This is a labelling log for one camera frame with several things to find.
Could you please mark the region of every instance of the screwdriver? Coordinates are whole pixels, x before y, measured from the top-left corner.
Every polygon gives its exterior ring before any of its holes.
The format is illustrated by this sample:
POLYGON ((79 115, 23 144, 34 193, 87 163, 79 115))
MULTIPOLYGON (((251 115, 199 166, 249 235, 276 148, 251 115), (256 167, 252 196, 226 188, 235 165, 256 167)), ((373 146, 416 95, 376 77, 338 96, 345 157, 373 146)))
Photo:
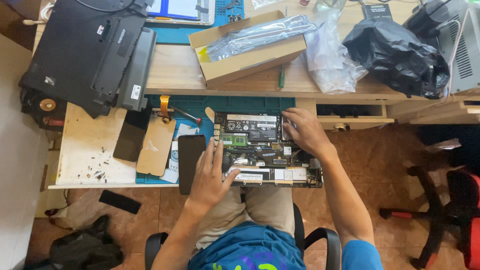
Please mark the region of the screwdriver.
MULTIPOLYGON (((288 6, 285 6, 285 17, 287 16, 287 8, 288 6)), ((285 85, 285 67, 282 64, 282 67, 280 67, 280 73, 278 74, 278 89, 282 89, 284 85, 285 85)))
POLYGON ((170 107, 171 107, 172 109, 178 111, 179 113, 185 115, 186 117, 192 118, 193 120, 195 120, 195 122, 197 122, 197 124, 199 124, 200 121, 202 121, 202 119, 201 119, 200 117, 199 117, 199 118, 195 118, 195 117, 189 115, 188 113, 186 113, 186 112, 184 112, 184 111, 182 111, 182 110, 180 110, 180 109, 178 109, 178 108, 175 108, 175 107, 173 107, 173 106, 171 106, 171 105, 170 105, 170 107))

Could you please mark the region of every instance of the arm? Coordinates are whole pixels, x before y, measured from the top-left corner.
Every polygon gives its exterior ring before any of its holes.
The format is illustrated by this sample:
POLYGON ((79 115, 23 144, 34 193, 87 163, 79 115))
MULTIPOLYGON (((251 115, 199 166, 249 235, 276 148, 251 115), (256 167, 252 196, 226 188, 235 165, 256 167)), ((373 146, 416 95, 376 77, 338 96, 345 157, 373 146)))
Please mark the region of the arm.
POLYGON ((372 220, 355 187, 342 167, 335 146, 330 142, 316 116, 299 108, 282 112, 296 127, 283 124, 303 150, 314 155, 322 165, 328 205, 342 247, 350 240, 375 245, 372 220))
POLYGON ((200 221, 220 202, 240 173, 239 169, 233 170, 222 182, 223 141, 218 143, 215 154, 213 149, 213 138, 210 138, 207 150, 198 159, 190 195, 179 220, 155 257, 152 270, 187 269, 197 242, 200 221))

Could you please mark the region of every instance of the red screwdriver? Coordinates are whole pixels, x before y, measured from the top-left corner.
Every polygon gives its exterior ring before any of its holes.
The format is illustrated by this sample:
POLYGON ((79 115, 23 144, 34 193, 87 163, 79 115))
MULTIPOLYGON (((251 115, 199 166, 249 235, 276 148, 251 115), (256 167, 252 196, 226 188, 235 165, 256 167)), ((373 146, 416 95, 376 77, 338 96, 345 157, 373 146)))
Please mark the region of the red screwdriver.
POLYGON ((180 110, 180 109, 178 109, 178 108, 175 108, 175 107, 173 107, 173 106, 171 106, 171 105, 170 105, 170 107, 171 107, 172 109, 178 111, 179 113, 185 115, 186 117, 192 118, 193 120, 195 120, 195 122, 197 122, 197 124, 199 124, 200 121, 202 121, 202 119, 201 119, 200 117, 199 117, 199 118, 196 118, 196 117, 193 117, 193 116, 189 115, 188 113, 186 113, 186 112, 184 112, 184 111, 182 111, 182 110, 180 110))

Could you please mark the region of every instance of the laptop motherboard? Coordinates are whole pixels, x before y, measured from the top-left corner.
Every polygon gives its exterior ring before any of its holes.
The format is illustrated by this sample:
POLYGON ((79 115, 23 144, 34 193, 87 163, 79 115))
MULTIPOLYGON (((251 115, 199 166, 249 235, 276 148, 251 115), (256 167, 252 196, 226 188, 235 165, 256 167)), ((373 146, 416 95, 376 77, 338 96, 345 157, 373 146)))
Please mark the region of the laptop motherboard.
POLYGON ((241 169, 234 185, 322 187, 319 161, 289 139, 283 120, 281 115, 215 113, 215 146, 223 140, 224 147, 222 172, 241 169))

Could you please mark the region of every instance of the chair armrest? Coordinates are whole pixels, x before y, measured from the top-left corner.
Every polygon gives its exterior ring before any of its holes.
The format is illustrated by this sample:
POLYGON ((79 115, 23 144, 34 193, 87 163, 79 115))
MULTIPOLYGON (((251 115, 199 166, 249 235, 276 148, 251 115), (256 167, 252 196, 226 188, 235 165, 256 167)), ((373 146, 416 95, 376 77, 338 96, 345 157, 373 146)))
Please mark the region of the chair armrest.
POLYGON ((167 237, 168 233, 156 233, 147 239, 145 243, 145 270, 151 270, 153 261, 167 237))
POLYGON ((318 228, 311 232, 307 238, 305 238, 305 249, 311 246, 313 243, 320 239, 327 239, 327 264, 326 270, 339 270, 342 246, 340 244, 340 238, 335 231, 326 228, 318 228))

